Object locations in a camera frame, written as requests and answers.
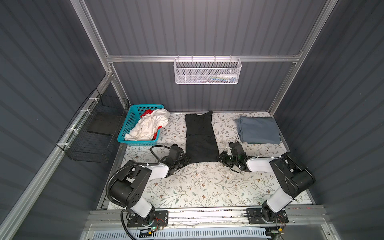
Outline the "white t shirt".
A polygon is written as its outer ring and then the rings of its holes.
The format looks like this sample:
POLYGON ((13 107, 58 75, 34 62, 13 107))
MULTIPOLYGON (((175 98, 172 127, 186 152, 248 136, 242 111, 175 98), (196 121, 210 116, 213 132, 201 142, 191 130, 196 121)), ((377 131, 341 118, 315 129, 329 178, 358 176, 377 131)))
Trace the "white t shirt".
POLYGON ((169 123, 170 112, 165 109, 146 110, 138 123, 124 135, 125 141, 151 141, 157 137, 159 129, 169 123))

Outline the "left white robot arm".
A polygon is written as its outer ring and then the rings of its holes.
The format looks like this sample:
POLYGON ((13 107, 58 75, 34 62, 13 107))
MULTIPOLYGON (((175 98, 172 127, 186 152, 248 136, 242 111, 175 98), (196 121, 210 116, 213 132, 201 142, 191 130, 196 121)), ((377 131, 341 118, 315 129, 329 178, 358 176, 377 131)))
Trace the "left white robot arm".
POLYGON ((165 179, 191 163, 191 158, 178 145, 150 147, 156 163, 128 161, 106 183, 108 200, 134 214, 139 223, 149 226, 155 218, 155 207, 143 197, 147 183, 165 179))

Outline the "teal plastic laundry basket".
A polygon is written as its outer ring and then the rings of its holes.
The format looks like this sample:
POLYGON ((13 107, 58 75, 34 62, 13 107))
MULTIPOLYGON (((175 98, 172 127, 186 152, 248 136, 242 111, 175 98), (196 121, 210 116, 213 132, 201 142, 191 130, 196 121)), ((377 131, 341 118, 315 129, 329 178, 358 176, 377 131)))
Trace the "teal plastic laundry basket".
POLYGON ((157 137, 153 140, 147 140, 147 141, 128 141, 125 140, 125 135, 128 134, 135 125, 139 122, 141 119, 141 116, 147 111, 147 110, 157 110, 157 109, 163 109, 163 105, 158 104, 139 104, 139 105, 131 105, 129 108, 128 114, 126 116, 126 119, 121 127, 120 133, 117 137, 117 141, 122 144, 127 144, 128 146, 154 146, 157 144, 157 141, 160 136, 161 130, 159 129, 157 132, 157 137))

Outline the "black t shirt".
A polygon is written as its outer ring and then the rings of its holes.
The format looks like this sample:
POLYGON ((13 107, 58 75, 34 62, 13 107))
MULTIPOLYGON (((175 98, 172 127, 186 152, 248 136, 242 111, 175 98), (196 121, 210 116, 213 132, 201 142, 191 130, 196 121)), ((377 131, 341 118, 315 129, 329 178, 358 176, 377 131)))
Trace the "black t shirt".
POLYGON ((186 115, 186 155, 193 164, 215 162, 219 155, 212 116, 212 111, 202 115, 186 115))

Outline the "red t shirt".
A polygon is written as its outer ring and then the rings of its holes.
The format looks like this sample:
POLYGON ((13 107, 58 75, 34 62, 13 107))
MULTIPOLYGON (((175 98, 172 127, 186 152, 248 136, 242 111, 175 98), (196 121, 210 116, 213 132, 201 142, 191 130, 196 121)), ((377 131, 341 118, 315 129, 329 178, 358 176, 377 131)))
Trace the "red t shirt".
POLYGON ((154 140, 157 132, 163 127, 164 115, 161 109, 147 110, 141 118, 141 137, 142 139, 154 140))

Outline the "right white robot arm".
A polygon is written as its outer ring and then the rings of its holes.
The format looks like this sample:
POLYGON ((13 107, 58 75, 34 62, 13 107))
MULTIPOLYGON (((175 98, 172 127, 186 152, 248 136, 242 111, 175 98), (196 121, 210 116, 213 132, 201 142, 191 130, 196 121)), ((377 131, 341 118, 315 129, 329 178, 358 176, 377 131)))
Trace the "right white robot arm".
POLYGON ((237 173, 270 172, 274 173, 279 188, 263 202, 260 208, 249 208, 246 217, 250 224, 264 222, 266 224, 284 224, 288 222, 285 208, 298 195, 312 186, 316 179, 291 152, 279 157, 247 156, 240 143, 229 143, 229 150, 220 153, 217 160, 224 166, 237 167, 237 173))

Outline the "floral patterned table mat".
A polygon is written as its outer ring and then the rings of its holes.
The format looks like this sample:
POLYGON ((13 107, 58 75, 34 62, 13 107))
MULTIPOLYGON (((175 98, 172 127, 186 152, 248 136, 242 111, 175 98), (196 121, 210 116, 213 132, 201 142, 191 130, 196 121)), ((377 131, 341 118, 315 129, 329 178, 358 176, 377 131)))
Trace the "floral patterned table mat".
MULTIPOLYGON (((169 124, 161 130, 158 145, 178 144, 185 151, 186 113, 171 113, 169 124)), ((238 135, 234 119, 240 116, 268 118, 269 113, 223 113, 213 112, 212 125, 219 153, 227 150, 229 142, 238 135)), ((281 142, 273 144, 241 143, 248 156, 279 157, 287 152, 281 142)), ((156 163, 150 146, 127 146, 121 167, 129 160, 156 163)), ((270 172, 240 174, 231 171, 219 162, 196 163, 176 172, 166 179, 148 182, 143 197, 155 208, 202 208, 261 205, 278 188, 278 180, 270 172)))

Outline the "folded blue-grey t shirt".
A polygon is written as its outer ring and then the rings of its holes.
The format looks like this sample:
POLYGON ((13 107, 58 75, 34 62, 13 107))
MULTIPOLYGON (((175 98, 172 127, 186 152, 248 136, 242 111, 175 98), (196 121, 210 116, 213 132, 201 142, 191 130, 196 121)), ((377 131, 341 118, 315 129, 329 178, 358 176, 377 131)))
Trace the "folded blue-grey t shirt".
POLYGON ((256 118, 240 116, 234 119, 237 125, 240 141, 248 144, 281 143, 280 131, 276 121, 271 118, 256 118))

